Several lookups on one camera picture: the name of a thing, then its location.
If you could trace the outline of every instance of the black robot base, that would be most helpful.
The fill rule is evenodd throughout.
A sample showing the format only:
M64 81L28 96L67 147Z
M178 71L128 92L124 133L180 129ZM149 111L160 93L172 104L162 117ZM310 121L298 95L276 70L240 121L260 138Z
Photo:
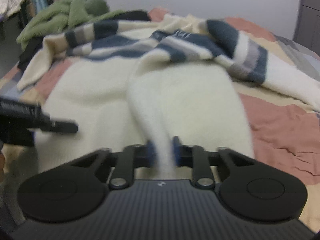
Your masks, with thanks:
M151 167L151 143L101 149L25 181L26 222L14 240L310 240L298 217L307 200L294 176L227 148L206 152L173 139L192 180L135 180ZM210 166L218 167L215 183Z

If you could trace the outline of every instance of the striped blanket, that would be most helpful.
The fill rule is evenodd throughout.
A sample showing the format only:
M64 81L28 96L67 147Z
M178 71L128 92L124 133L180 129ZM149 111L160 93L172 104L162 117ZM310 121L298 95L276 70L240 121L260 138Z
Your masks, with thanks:
M141 39L126 31L153 30ZM36 82L49 69L54 54L106 60L121 56L140 58L140 65L212 60L241 80L255 82L292 96L320 111L318 81L282 61L221 20L198 20L166 15L163 22L101 21L56 36L47 36L44 47L31 60L18 89Z

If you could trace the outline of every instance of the ribbed black surface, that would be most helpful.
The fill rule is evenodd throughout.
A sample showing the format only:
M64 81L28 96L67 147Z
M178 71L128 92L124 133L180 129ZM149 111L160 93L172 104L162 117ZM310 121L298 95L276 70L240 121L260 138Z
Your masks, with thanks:
M112 191L99 209L78 221L44 224L27 220L11 233L16 240L308 240L298 220L255 224L229 213L215 194L188 180L137 180Z

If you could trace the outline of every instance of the green fuzzy blanket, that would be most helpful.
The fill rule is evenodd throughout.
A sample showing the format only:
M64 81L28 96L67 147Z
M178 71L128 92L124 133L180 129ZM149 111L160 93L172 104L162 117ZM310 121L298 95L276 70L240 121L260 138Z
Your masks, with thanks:
M40 11L17 38L24 50L33 37L58 34L87 22L96 22L122 13L109 12L105 0L61 0Z

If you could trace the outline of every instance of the circular pad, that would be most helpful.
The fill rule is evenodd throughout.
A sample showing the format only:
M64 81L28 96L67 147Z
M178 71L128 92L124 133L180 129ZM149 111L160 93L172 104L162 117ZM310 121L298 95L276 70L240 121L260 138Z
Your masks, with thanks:
M249 182L248 192L257 198L274 199L284 193L284 186L275 179L255 179Z
M307 190L299 179L267 165L235 168L219 194L232 212L263 222L296 218L307 201Z
M88 215L105 193L104 184L87 169L61 166L26 180L17 198L27 217L57 223Z

